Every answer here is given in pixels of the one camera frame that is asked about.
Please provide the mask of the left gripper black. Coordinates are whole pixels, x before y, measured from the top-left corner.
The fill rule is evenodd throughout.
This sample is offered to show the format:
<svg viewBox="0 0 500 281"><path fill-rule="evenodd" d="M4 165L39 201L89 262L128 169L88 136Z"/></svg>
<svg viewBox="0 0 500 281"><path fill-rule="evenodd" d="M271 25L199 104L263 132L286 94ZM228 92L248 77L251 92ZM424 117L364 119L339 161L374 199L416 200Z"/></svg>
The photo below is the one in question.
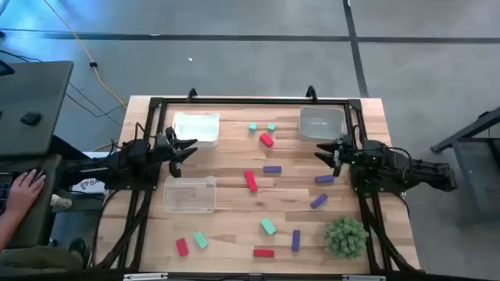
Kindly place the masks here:
<svg viewBox="0 0 500 281"><path fill-rule="evenodd" d="M148 153L148 164L161 165L168 162L170 175L174 178L180 178L181 171L177 165L198 150L197 148L189 148L197 142L197 139L179 140L174 129L167 127L164 134L156 136L155 145Z"/></svg>

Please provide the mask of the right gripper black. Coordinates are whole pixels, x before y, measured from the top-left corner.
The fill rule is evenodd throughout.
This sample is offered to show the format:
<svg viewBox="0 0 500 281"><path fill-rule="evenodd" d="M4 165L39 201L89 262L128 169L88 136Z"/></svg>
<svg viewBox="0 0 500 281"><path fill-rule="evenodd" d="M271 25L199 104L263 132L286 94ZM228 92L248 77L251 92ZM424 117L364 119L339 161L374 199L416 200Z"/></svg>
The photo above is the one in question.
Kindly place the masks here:
<svg viewBox="0 0 500 281"><path fill-rule="evenodd" d="M329 152L315 152L314 155L330 168L333 168L333 176L335 177L340 175L341 168L345 163L352 163L357 150L353 136L349 134L342 134L335 141L318 144L317 147Z"/></svg>

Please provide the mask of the person's forearm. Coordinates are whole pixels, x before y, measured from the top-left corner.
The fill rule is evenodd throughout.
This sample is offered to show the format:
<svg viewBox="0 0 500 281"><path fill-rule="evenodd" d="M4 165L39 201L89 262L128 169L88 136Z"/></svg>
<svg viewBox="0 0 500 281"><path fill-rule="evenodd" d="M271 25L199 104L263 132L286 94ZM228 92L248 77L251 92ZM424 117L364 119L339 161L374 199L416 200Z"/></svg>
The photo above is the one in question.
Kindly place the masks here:
<svg viewBox="0 0 500 281"><path fill-rule="evenodd" d="M23 214L19 212L5 211L0 215L0 251L6 249L22 221Z"/></svg>

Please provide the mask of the white plastic bin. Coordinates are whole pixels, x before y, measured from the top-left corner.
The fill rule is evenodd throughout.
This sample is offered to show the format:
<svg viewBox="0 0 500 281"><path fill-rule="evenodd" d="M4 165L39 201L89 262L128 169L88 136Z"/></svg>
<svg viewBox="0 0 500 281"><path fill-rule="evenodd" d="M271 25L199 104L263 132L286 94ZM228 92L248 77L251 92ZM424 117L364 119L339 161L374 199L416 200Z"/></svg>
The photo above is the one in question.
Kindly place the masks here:
<svg viewBox="0 0 500 281"><path fill-rule="evenodd" d="M214 148L218 145L220 116L218 113L192 115L176 112L173 130L179 140L196 139L195 147Z"/></svg>

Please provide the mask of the grey plastic bin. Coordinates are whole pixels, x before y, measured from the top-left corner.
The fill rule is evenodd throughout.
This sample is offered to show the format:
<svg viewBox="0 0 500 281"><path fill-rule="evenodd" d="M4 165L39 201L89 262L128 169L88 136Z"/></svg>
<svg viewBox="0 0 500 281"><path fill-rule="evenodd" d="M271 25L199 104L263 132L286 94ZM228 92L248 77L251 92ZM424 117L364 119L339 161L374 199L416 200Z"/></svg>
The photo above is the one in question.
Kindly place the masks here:
<svg viewBox="0 0 500 281"><path fill-rule="evenodd" d="M346 133L345 112L340 108L303 106L298 120L298 137L322 143Z"/></svg>

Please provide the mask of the clear plastic bin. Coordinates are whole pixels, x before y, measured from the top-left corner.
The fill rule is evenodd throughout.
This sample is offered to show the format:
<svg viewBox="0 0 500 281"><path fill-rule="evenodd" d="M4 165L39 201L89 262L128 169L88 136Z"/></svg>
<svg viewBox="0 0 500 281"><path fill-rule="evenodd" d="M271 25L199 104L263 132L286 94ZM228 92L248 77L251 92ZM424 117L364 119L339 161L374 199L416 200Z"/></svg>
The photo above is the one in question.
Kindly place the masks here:
<svg viewBox="0 0 500 281"><path fill-rule="evenodd" d="M163 210L168 213L211 213L216 208L216 177L173 178L164 183Z"/></svg>

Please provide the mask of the small green artificial plant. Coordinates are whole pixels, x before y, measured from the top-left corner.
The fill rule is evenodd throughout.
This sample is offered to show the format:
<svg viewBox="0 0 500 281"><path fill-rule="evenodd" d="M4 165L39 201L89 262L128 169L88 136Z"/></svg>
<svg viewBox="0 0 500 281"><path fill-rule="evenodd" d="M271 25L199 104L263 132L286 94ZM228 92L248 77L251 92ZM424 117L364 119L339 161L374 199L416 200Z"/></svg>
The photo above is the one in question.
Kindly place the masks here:
<svg viewBox="0 0 500 281"><path fill-rule="evenodd" d="M343 215L325 225L326 252L340 259L359 258L366 249L368 236L360 221Z"/></svg>

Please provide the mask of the white printed box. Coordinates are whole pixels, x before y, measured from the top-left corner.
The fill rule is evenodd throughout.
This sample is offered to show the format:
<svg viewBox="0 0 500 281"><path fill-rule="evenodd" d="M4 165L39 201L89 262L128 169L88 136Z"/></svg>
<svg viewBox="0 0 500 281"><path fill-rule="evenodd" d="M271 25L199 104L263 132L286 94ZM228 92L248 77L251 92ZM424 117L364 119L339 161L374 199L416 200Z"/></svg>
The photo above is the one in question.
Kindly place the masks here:
<svg viewBox="0 0 500 281"><path fill-rule="evenodd" d="M85 179L78 184L73 185L70 190L76 193L104 194L105 184L94 178Z"/></svg>

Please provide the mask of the small beige object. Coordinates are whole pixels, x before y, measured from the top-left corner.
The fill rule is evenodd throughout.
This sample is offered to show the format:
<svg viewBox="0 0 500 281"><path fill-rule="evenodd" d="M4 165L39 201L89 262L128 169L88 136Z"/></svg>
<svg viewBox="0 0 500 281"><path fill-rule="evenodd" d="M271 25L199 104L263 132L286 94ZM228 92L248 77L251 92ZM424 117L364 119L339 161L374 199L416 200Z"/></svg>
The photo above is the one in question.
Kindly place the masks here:
<svg viewBox="0 0 500 281"><path fill-rule="evenodd" d="M53 194L51 197L50 205L52 207L68 209L72 206L73 202L69 198L60 197L57 194Z"/></svg>

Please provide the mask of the black side table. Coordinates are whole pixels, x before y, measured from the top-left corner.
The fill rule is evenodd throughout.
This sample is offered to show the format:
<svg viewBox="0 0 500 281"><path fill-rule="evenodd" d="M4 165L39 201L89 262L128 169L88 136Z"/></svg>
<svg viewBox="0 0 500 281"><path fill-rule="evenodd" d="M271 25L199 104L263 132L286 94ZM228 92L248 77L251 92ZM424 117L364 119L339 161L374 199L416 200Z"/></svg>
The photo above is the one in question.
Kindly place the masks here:
<svg viewBox="0 0 500 281"><path fill-rule="evenodd" d="M500 222L500 137L477 136L495 125L500 125L500 107L430 147L435 154L453 150L473 199L472 224Z"/></svg>

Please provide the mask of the small black device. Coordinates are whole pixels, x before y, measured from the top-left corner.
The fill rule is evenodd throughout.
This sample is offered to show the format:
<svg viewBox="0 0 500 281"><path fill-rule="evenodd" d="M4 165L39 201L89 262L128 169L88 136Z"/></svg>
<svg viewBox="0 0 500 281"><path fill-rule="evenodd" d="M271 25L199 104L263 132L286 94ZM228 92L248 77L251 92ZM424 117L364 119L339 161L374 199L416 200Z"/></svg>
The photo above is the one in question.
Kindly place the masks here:
<svg viewBox="0 0 500 281"><path fill-rule="evenodd" d="M36 126L42 120L40 112L27 112L20 117L20 122L28 126Z"/></svg>

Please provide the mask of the dark grey desk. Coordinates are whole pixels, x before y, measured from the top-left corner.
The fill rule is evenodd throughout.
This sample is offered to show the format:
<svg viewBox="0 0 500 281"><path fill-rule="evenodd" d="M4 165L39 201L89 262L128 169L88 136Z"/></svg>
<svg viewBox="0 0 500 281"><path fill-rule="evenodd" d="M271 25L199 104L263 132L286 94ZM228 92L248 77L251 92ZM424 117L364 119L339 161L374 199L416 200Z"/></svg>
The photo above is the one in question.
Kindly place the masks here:
<svg viewBox="0 0 500 281"><path fill-rule="evenodd" d="M0 76L0 157L43 155L50 147L73 71L71 61L20 62L15 73ZM36 126L20 117L40 112Z"/></svg>
<svg viewBox="0 0 500 281"><path fill-rule="evenodd" d="M0 161L0 172L29 172L36 169L45 175L45 185L30 207L29 212L20 223L10 240L7 249L27 248L46 245L52 229L51 197L59 183L58 168L62 162L60 155L50 155L44 158L10 159Z"/></svg>

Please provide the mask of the person's hand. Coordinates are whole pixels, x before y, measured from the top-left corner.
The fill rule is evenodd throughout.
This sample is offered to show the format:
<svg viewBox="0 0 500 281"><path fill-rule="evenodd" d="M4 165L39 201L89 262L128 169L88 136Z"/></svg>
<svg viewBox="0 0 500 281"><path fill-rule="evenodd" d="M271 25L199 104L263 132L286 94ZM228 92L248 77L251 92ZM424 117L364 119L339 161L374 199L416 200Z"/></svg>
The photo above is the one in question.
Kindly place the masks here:
<svg viewBox="0 0 500 281"><path fill-rule="evenodd" d="M46 175L33 169L18 176L9 191L6 212L9 214L26 214L45 185Z"/></svg>

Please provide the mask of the black keyboard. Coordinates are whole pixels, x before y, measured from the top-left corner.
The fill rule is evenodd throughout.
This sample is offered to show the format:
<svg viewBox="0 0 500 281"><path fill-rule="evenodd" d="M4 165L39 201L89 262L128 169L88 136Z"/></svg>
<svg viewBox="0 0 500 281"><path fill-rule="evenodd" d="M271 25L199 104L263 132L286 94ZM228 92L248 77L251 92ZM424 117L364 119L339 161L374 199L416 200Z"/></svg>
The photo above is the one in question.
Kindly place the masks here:
<svg viewBox="0 0 500 281"><path fill-rule="evenodd" d="M9 190L18 175L18 172L0 172L0 215L5 211Z"/></svg>

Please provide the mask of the black metal table frame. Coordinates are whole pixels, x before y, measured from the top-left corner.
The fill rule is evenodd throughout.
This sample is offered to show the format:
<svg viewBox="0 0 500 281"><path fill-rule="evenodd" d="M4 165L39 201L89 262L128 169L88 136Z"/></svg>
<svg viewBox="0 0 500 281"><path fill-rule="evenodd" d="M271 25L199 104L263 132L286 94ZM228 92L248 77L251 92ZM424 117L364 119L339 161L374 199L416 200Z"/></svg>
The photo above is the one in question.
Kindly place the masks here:
<svg viewBox="0 0 500 281"><path fill-rule="evenodd" d="M216 208L211 213L168 213L163 192L152 194L139 269L142 272L227 272L286 274L361 274L370 270L367 256L351 260L326 252L324 227L342 215L359 218L359 199L344 169L333 183L315 183L329 169L314 153L316 145L298 138L300 108L306 98L237 98L227 104L216 99L204 103L169 104L166 124L176 112L218 113L218 145L201 149L180 167L183 177L216 177ZM251 131L250 123L257 124ZM267 129L269 123L275 130ZM267 148L260 140L268 133ZM263 166L281 166L281 173L264 173ZM251 192L244 171L251 169L258 187ZM316 209L310 203L321 194L327 201ZM276 232L268 235L261 220L268 218ZM301 231L300 251L291 250L292 232ZM202 232L208 247L200 249L194 233ZM188 256L180 257L175 241L185 238ZM255 258L254 249L274 250L273 258Z"/></svg>

